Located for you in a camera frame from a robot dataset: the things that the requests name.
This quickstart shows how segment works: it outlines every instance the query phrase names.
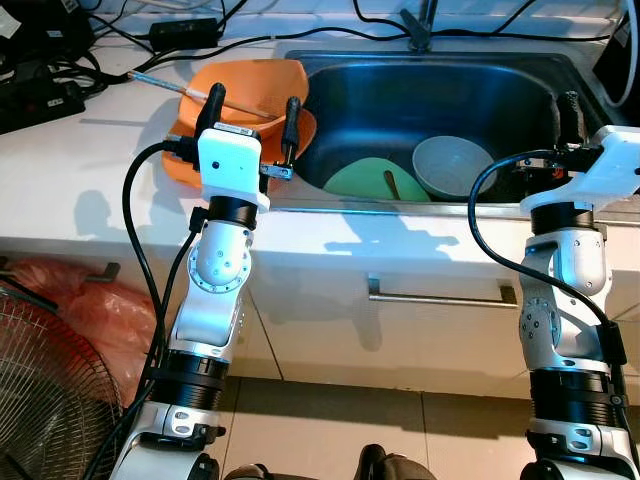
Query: red plastic bag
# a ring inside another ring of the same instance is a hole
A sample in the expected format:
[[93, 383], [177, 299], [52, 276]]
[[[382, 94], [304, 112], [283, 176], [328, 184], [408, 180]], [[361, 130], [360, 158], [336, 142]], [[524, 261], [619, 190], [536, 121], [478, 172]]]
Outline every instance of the red plastic bag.
[[129, 405], [155, 328], [151, 299], [117, 282], [86, 282], [95, 272], [56, 260], [29, 258], [10, 268], [18, 282], [58, 304], [58, 316], [100, 353]]

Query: cabinet handle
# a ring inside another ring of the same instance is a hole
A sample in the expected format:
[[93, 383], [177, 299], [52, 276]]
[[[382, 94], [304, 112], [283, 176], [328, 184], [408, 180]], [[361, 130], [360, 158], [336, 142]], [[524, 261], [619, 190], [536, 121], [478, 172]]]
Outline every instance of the cabinet handle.
[[510, 286], [500, 287], [501, 300], [483, 298], [434, 297], [431, 295], [403, 295], [380, 293], [380, 279], [369, 275], [369, 300], [373, 302], [430, 303], [435, 305], [462, 305], [467, 307], [518, 308], [516, 291]]

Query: orange bowl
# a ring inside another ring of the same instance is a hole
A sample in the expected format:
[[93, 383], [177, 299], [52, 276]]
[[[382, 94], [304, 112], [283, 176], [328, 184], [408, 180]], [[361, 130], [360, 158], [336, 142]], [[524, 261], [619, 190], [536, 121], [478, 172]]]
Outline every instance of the orange bowl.
[[[302, 155], [307, 147], [311, 145], [311, 141], [316, 134], [316, 127], [316, 119], [311, 112], [305, 109], [300, 110], [300, 114], [298, 115], [298, 138], [300, 139], [300, 145], [298, 146], [296, 158]], [[280, 139], [283, 129], [284, 123], [277, 125], [274, 134], [262, 142], [260, 163], [273, 164], [274, 162], [282, 162], [284, 160], [284, 156], [280, 150]], [[194, 131], [194, 127], [185, 125], [178, 120], [173, 127], [171, 127], [169, 133], [193, 136]], [[202, 188], [200, 172], [196, 172], [190, 163], [183, 162], [170, 152], [163, 152], [162, 165], [167, 175], [174, 180], [197, 189]]]
[[[296, 96], [304, 103], [309, 94], [307, 74], [297, 60], [212, 63], [194, 75], [188, 88], [208, 94], [217, 82], [225, 86], [227, 100], [278, 116], [270, 120], [229, 107], [222, 108], [222, 122], [256, 130], [263, 139], [273, 135], [278, 125], [284, 122], [289, 97]], [[201, 110], [201, 101], [185, 95], [180, 101], [178, 120], [195, 129]]]

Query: faucet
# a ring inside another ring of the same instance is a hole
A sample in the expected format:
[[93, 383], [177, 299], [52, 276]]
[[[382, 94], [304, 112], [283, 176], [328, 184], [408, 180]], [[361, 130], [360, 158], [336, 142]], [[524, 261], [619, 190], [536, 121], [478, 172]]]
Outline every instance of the faucet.
[[402, 21], [411, 35], [409, 47], [412, 50], [419, 53], [431, 51], [431, 32], [437, 8], [438, 0], [422, 0], [417, 19], [406, 8], [400, 10]]

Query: white bowl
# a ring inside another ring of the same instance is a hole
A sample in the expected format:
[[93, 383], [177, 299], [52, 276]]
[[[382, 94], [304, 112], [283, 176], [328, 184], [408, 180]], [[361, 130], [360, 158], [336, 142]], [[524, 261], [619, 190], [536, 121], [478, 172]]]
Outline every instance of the white bowl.
[[[481, 146], [447, 135], [427, 138], [413, 151], [413, 168], [420, 185], [445, 200], [467, 200], [478, 175], [493, 163]], [[496, 181], [492, 173], [480, 193]]]

